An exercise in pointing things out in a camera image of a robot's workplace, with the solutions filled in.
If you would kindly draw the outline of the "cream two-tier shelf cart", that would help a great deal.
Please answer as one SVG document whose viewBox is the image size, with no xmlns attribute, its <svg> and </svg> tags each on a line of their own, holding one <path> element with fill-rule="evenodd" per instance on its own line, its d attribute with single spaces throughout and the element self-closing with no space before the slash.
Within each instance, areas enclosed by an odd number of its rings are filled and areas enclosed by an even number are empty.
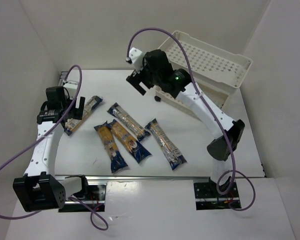
<svg viewBox="0 0 300 240">
<path fill-rule="evenodd" d="M 203 92 L 227 115 L 239 119 L 245 115 L 240 92 L 253 61 L 240 54 L 233 54 L 176 30 L 188 56 L 195 81 Z"/>
</svg>

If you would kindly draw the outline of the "yellow spaghetti bag left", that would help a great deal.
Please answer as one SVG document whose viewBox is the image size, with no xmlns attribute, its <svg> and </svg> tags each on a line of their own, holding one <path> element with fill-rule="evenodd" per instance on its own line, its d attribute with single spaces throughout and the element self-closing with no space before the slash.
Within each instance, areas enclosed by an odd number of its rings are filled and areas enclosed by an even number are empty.
<svg viewBox="0 0 300 240">
<path fill-rule="evenodd" d="M 119 151 L 111 130 L 108 128 L 108 122 L 106 121 L 103 124 L 94 126 L 93 128 L 98 133 L 104 149 L 109 156 L 111 173 L 115 174 L 116 172 L 128 167 L 128 164 L 125 162 Z"/>
</svg>

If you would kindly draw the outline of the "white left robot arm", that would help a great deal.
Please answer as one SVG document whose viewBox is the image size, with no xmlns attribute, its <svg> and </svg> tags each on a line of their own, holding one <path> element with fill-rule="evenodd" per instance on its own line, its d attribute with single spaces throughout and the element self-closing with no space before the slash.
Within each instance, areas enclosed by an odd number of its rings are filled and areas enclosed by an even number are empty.
<svg viewBox="0 0 300 240">
<path fill-rule="evenodd" d="M 15 178 L 13 190 L 26 212 L 36 212 L 64 207 L 69 197 L 84 197 L 88 181 L 84 175 L 55 178 L 55 163 L 65 122 L 69 118 L 81 120 L 85 97 L 76 99 L 62 86 L 48 87 L 47 100 L 37 115 L 37 139 L 30 163 L 22 177 Z"/>
</svg>

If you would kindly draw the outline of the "spaghetti bag with white label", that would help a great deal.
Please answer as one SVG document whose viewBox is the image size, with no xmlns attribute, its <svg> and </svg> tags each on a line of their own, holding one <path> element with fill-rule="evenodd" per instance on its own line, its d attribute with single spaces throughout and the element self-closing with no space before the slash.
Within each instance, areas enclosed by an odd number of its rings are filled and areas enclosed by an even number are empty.
<svg viewBox="0 0 300 240">
<path fill-rule="evenodd" d="M 142 127 L 128 112 L 126 112 L 117 102 L 114 103 L 107 112 L 116 117 L 125 127 L 127 127 L 139 142 L 143 141 L 151 134 Z"/>
</svg>

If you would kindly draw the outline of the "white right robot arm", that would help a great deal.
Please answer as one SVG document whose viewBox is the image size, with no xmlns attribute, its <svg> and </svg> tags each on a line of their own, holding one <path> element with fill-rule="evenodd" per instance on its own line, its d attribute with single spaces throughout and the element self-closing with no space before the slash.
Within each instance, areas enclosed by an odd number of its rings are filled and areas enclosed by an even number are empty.
<svg viewBox="0 0 300 240">
<path fill-rule="evenodd" d="M 221 192 L 224 192 L 229 176 L 228 159 L 234 151 L 243 134 L 245 124 L 242 120 L 234 120 L 226 115 L 212 100 L 210 100 L 199 85 L 193 82 L 191 75 L 182 68 L 173 69 L 166 53 L 160 49 L 143 53 L 133 47 L 128 51 L 126 62 L 133 65 L 134 70 L 126 80 L 141 95 L 154 86 L 169 94 L 173 99 L 186 105 L 195 116 L 210 130 L 214 139 L 207 146 L 207 151 L 213 159 L 210 180 Z"/>
</svg>

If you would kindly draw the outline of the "front aluminium rail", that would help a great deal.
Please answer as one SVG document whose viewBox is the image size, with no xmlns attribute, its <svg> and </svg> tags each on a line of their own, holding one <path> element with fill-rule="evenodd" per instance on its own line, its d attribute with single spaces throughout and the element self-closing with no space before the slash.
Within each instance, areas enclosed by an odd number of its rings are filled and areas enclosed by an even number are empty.
<svg viewBox="0 0 300 240">
<path fill-rule="evenodd" d="M 195 183 L 208 183 L 208 177 L 195 176 L 86 176 L 89 184 L 107 182 L 139 182 L 139 181 L 193 181 Z"/>
</svg>

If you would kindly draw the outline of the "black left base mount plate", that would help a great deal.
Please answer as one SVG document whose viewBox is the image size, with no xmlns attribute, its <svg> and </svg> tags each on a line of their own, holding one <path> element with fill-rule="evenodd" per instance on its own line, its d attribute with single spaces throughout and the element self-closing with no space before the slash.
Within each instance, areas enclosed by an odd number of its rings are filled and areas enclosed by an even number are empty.
<svg viewBox="0 0 300 240">
<path fill-rule="evenodd" d="M 84 202 L 91 209 L 96 208 L 97 213 L 105 211 L 107 184 L 102 183 L 89 183 L 87 192 L 83 195 L 75 194 L 74 197 Z M 58 210 L 59 213 L 83 213 L 89 212 L 87 208 L 77 201 L 67 200 L 64 207 Z"/>
</svg>

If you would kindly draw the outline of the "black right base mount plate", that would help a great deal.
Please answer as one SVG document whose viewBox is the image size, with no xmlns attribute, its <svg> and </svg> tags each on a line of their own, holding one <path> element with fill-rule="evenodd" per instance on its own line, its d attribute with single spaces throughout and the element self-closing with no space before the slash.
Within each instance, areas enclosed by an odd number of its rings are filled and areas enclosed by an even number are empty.
<svg viewBox="0 0 300 240">
<path fill-rule="evenodd" d="M 220 195 L 209 182 L 194 182 L 193 188 L 197 211 L 230 209 L 229 205 L 242 208 L 236 182 L 226 195 Z"/>
</svg>

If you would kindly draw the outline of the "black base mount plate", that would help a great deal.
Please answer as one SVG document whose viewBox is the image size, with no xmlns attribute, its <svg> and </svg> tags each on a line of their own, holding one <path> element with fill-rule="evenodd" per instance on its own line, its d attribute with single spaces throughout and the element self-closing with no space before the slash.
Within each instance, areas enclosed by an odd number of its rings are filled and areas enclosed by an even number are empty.
<svg viewBox="0 0 300 240">
<path fill-rule="evenodd" d="M 226 195 L 220 195 L 209 182 L 194 182 L 193 188 L 197 211 L 230 209 L 229 205 L 242 208 L 236 182 Z"/>
<path fill-rule="evenodd" d="M 96 208 L 97 213 L 105 211 L 107 184 L 102 183 L 89 183 L 87 192 L 83 195 L 75 194 L 74 197 L 84 202 L 91 209 Z M 83 213 L 89 212 L 87 208 L 77 201 L 67 200 L 64 207 L 58 210 L 59 213 Z"/>
</svg>

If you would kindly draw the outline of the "yellow spaghetti bag right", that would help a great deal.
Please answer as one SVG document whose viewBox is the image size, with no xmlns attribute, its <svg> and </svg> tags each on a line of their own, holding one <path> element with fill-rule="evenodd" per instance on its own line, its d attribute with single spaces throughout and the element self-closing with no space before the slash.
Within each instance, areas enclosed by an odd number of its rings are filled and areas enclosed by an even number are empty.
<svg viewBox="0 0 300 240">
<path fill-rule="evenodd" d="M 118 121 L 115 119 L 107 123 L 106 126 L 114 134 L 114 136 L 120 141 L 124 148 L 139 164 L 144 159 L 151 156 L 151 153 L 137 140 L 135 139 Z"/>
</svg>

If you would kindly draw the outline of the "yellow spaghetti bag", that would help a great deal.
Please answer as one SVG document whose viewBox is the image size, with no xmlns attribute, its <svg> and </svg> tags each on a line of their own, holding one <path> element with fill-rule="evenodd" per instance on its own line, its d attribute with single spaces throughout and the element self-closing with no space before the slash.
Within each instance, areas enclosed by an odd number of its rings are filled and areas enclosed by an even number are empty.
<svg viewBox="0 0 300 240">
<path fill-rule="evenodd" d="M 114 134 L 114 136 L 120 141 L 124 148 L 139 164 L 144 159 L 151 156 L 151 153 L 137 140 L 135 139 L 118 121 L 115 119 L 107 123 L 106 126 Z"/>
<path fill-rule="evenodd" d="M 119 151 L 111 130 L 108 128 L 108 122 L 106 121 L 103 124 L 94 126 L 93 128 L 98 133 L 104 149 L 109 156 L 111 173 L 115 174 L 116 172 L 128 167 L 128 164 L 125 162 Z"/>
</svg>

